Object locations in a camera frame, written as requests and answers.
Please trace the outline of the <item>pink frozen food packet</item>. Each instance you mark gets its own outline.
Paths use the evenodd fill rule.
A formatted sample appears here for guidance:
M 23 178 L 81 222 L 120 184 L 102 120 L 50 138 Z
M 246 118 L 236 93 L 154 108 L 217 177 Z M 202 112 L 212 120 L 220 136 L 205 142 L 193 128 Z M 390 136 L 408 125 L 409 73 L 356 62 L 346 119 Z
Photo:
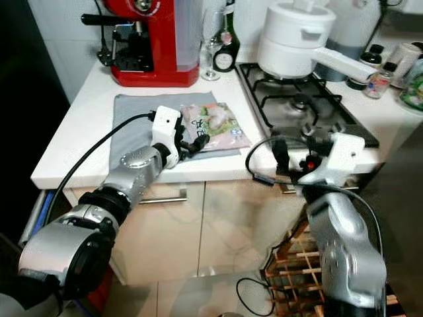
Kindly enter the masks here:
M 209 135 L 202 152 L 239 150 L 251 146 L 250 139 L 226 103 L 182 106 L 182 124 L 188 142 L 199 135 Z

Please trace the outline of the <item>dark green liqueur bottle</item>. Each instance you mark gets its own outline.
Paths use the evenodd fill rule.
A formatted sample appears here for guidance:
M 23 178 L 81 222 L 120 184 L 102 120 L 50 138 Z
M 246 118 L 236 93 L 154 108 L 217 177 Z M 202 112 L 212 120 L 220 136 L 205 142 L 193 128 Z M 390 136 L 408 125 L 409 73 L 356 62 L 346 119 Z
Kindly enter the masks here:
M 235 69 L 235 61 L 241 50 L 241 40 L 235 31 L 235 2 L 236 0 L 226 2 L 223 25 L 219 33 L 221 47 L 214 55 L 214 69 L 221 73 Z

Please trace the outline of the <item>wooden slatted rack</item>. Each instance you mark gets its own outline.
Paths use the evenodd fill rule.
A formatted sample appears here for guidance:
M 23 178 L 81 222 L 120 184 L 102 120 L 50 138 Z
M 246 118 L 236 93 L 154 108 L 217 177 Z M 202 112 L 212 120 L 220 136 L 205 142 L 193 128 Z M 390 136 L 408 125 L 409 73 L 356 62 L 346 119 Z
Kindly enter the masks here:
M 271 247 L 260 274 L 271 293 L 274 317 L 329 317 L 321 286 L 321 252 L 303 218 Z

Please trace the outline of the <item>white mug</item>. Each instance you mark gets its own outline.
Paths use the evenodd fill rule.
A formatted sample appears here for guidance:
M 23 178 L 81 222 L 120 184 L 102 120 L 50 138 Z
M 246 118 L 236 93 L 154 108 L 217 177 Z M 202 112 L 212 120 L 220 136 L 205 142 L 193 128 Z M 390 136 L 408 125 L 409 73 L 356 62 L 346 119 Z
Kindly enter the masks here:
M 423 55 L 423 42 L 406 42 L 394 48 L 387 60 L 397 66 L 393 71 L 392 87 L 402 88 L 404 86 L 404 76 L 421 55 Z

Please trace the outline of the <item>green packet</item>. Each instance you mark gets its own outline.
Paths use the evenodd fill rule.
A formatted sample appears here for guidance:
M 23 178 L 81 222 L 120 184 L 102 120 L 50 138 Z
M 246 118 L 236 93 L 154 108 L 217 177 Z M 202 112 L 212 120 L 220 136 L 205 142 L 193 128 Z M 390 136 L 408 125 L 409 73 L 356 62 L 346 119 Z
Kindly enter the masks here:
M 423 71 L 417 73 L 417 75 L 409 75 L 405 79 L 405 84 L 399 100 L 410 108 L 423 111 Z

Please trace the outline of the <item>red coffee machine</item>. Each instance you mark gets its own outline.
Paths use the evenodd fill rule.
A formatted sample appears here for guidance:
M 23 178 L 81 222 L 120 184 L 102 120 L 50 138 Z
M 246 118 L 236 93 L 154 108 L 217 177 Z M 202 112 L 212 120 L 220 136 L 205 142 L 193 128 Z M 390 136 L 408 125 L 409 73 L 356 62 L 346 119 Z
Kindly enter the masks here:
M 199 78 L 202 0 L 95 0 L 97 58 L 121 87 L 191 87 Z

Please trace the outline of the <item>small glass spice jar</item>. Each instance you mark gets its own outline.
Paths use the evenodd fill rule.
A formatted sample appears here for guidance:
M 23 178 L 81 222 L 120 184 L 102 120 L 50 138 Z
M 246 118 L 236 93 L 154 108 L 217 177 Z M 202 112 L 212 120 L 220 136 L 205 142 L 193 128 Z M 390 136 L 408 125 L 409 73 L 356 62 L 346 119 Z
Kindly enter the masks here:
M 372 99 L 380 99 L 387 88 L 390 87 L 390 82 L 393 80 L 397 67 L 398 65 L 393 63 L 393 61 L 387 61 L 378 67 L 377 72 L 369 76 L 367 85 L 362 91 L 364 96 Z

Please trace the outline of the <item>blue box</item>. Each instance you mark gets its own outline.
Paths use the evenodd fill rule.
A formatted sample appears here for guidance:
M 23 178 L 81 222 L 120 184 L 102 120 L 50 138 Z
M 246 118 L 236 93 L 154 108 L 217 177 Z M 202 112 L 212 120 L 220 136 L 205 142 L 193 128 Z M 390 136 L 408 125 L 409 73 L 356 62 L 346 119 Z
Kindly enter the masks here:
M 63 194 L 58 190 L 40 191 L 19 238 L 19 247 L 23 248 L 40 229 L 58 216 L 60 199 L 63 199 Z

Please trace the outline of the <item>clear wine glass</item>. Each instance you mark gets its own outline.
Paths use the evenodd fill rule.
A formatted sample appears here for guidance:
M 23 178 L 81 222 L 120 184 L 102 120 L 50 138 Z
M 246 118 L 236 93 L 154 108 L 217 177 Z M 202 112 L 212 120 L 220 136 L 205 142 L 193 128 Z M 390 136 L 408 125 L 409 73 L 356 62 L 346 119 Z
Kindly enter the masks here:
M 217 81 L 220 74 L 214 70 L 214 55 L 221 48 L 220 36 L 212 36 L 202 42 L 202 57 L 200 58 L 200 78 L 204 81 Z

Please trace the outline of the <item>steel gas hob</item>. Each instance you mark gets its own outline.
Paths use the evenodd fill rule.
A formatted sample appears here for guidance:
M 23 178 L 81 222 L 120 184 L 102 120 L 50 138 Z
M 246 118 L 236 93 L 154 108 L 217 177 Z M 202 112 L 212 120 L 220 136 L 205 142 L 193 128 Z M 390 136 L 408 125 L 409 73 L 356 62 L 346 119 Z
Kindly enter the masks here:
M 264 136 L 284 135 L 297 139 L 328 139 L 333 133 L 363 138 L 366 148 L 378 148 L 370 130 L 333 94 L 326 82 L 313 73 L 299 79 L 279 79 L 257 63 L 236 63 L 246 99 Z

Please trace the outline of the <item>grey cloth mat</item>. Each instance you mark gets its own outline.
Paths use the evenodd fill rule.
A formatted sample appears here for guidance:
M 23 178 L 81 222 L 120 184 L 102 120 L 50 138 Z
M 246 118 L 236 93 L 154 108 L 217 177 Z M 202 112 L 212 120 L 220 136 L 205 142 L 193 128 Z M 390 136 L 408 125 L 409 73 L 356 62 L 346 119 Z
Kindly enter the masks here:
M 119 94 L 114 98 L 114 126 L 123 123 L 130 117 L 138 114 L 148 114 L 158 108 L 167 106 L 180 112 L 182 106 L 190 104 L 220 103 L 212 93 L 188 93 L 188 94 L 156 94 L 156 96 L 130 96 Z M 132 121 L 110 139 L 109 167 L 114 168 L 119 160 L 127 152 L 134 151 L 142 146 L 151 144 L 152 121 L 139 118 Z M 239 150 L 200 152 L 185 161 L 211 159 L 217 157 L 236 156 Z

